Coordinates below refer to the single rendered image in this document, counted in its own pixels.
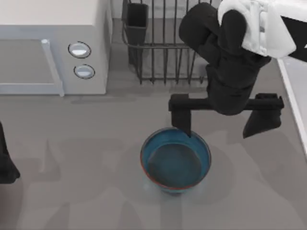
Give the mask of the blue bowl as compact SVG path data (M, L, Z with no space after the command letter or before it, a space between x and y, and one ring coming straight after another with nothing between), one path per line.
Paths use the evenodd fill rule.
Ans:
M212 154L196 132L190 136L166 127L151 133L140 149L143 173L158 188L181 194L199 185L208 175Z

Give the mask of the pale microwave oven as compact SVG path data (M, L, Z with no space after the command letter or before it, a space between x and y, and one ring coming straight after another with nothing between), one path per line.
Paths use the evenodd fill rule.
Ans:
M0 0L0 39L48 39L65 95L106 93L112 26L110 0ZM87 58L68 52L78 41L91 48ZM74 74L83 64L94 77Z

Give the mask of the black utensil holder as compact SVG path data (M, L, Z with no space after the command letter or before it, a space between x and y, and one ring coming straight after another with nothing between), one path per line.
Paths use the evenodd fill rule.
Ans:
M122 20L129 45L142 46L145 43L148 14L147 4L123 0Z

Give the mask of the small round microwave knob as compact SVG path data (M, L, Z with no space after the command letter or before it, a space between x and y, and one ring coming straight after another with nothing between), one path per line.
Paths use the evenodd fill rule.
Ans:
M76 66L73 71L80 79L90 79L95 76L95 69L87 64Z

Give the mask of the large round microwave knob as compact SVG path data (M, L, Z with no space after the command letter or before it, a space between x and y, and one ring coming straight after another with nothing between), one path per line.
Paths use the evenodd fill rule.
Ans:
M68 52L75 58L87 58L91 54L91 48L84 42L69 44Z

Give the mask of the microwave door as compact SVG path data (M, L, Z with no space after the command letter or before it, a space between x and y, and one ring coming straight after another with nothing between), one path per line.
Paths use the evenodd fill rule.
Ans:
M0 95L58 94L41 40L0 39Z

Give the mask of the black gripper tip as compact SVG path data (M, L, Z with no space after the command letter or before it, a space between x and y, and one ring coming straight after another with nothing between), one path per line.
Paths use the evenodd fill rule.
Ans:
M0 122L0 184L12 184L20 176L19 170L9 155L3 126Z

